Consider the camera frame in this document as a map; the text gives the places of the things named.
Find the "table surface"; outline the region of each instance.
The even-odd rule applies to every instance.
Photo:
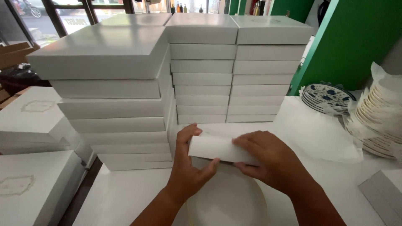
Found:
[[[284,105],[289,107],[294,104],[295,99],[296,97],[286,97],[282,108]],[[275,123],[271,122],[200,124],[199,127],[204,132],[220,136],[236,136],[256,130],[276,130]],[[363,155],[364,160],[356,164],[312,158],[286,135],[276,135],[294,150],[306,169],[323,187],[347,225],[385,225],[357,186],[380,169],[401,168],[400,164],[394,160],[380,158],[366,152]],[[109,171],[103,165],[74,225],[129,225],[166,185],[170,171],[170,168]],[[269,225],[298,225],[290,199],[260,181],[257,183],[267,202]],[[181,209],[173,225],[188,225],[187,222],[187,216]]]

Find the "blue and white plate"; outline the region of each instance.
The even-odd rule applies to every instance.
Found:
[[[322,82],[307,85],[303,92],[320,103],[333,106],[347,107],[350,100],[356,101],[355,96],[350,92]]]

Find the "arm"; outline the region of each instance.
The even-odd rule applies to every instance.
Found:
[[[215,174],[219,159],[199,170],[191,165],[189,145],[192,136],[202,132],[191,124],[177,133],[172,172],[166,187],[142,211],[130,226],[170,226],[187,199],[197,193]]]
[[[296,154],[268,131],[256,131],[233,139],[261,163],[260,167],[235,163],[240,171],[286,194],[300,226],[346,226],[322,187],[304,168]]]

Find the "motorcycle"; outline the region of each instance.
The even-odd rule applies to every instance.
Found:
[[[42,17],[41,11],[35,6],[32,6],[32,4],[27,0],[22,0],[22,2],[20,2],[20,8],[24,12],[24,15],[32,15],[35,18]]]

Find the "hand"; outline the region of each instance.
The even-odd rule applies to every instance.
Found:
[[[173,168],[164,190],[180,205],[195,195],[216,174],[218,168],[220,161],[218,158],[212,160],[208,166],[201,170],[191,165],[187,142],[192,136],[198,136],[201,133],[202,130],[197,128],[196,123],[184,127],[177,133]]]
[[[296,154],[283,141],[268,131],[256,131],[232,140],[247,150],[260,163],[260,167],[234,165],[240,171],[288,195],[304,195],[321,187],[304,168]]]

